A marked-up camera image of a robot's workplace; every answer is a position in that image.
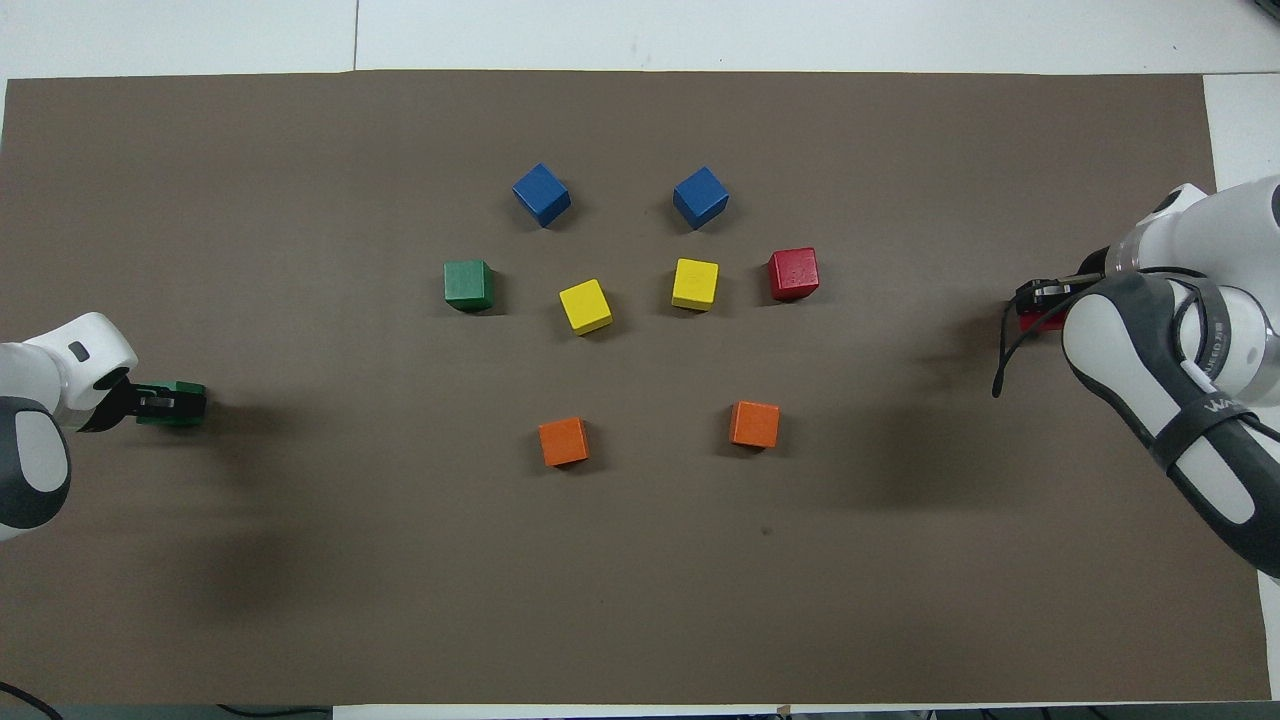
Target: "cube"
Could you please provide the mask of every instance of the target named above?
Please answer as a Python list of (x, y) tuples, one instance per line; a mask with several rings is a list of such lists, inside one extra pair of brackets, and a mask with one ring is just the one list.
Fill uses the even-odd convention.
[(730, 419), (728, 439), (748, 447), (776, 447), (781, 416), (782, 410), (777, 405), (739, 401)]
[(564, 315), (568, 316), (568, 325), (573, 328), (575, 334), (582, 336), (613, 322), (600, 281), (595, 278), (562, 290), (561, 305), (564, 306)]
[(716, 301), (716, 278), (719, 265), (681, 258), (676, 260), (676, 284), (671, 290), (671, 304), (689, 310), (710, 310)]
[(769, 292), (774, 300), (797, 300), (818, 290), (818, 256), (813, 247), (778, 250), (769, 258)]
[(493, 307), (493, 270), (484, 260), (445, 263), (444, 301), (463, 313)]
[(558, 218), (561, 213), (568, 210), (568, 188), (541, 163), (525, 173), (525, 177), (511, 186), (511, 190), (525, 210), (529, 210), (529, 214), (544, 228), (552, 224), (552, 220)]
[(538, 441), (543, 446), (543, 462), (548, 468), (586, 460), (586, 428), (581, 418), (567, 418), (538, 425)]
[(705, 165), (676, 186), (672, 202), (689, 227), (698, 229), (728, 205), (728, 191)]

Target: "blue block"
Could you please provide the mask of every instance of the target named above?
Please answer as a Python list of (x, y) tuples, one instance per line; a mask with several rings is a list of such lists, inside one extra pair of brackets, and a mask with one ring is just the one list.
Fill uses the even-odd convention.
[(529, 210), (529, 214), (544, 228), (552, 224), (552, 220), (561, 213), (568, 210), (568, 188), (541, 163), (525, 173), (525, 177), (511, 186), (511, 190), (520, 199), (525, 210)]
[(705, 165), (676, 186), (672, 196), (676, 210), (689, 220), (689, 227), (698, 229), (708, 220), (719, 215), (728, 205), (728, 191)]

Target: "yellow block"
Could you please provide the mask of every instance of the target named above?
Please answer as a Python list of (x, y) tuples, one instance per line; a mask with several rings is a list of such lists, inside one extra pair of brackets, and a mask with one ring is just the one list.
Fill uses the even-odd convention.
[(568, 324), (576, 334), (598, 331), (613, 322), (609, 304), (605, 302), (604, 291), (600, 290), (600, 281), (595, 278), (562, 290), (561, 305), (564, 306), (564, 315), (568, 316)]
[(671, 304), (690, 310), (710, 310), (716, 301), (716, 278), (719, 265), (681, 258), (676, 260), (676, 286), (671, 290)]

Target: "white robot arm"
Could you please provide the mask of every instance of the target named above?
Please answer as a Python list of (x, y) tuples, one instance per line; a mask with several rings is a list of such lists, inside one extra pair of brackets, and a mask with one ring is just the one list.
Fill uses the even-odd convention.
[(81, 429), (137, 364), (128, 341), (99, 313), (0, 345), (0, 541), (61, 509), (70, 479), (61, 428)]
[(1280, 318), (1280, 177), (1213, 196), (1181, 186), (1093, 258), (1101, 266), (1030, 288), (1071, 286), (1055, 310), (1070, 310), (1073, 372), (1219, 537), (1280, 578), (1280, 340), (1270, 320)]

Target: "orange block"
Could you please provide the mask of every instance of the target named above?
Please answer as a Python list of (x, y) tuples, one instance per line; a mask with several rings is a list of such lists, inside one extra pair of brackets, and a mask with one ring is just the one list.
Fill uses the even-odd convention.
[(538, 439), (543, 443), (543, 461), (548, 468), (586, 460), (586, 428), (581, 418), (568, 418), (538, 425)]
[(728, 423), (728, 439), (733, 445), (774, 447), (778, 445), (778, 420), (782, 410), (777, 405), (749, 402), (733, 404), (733, 416)]

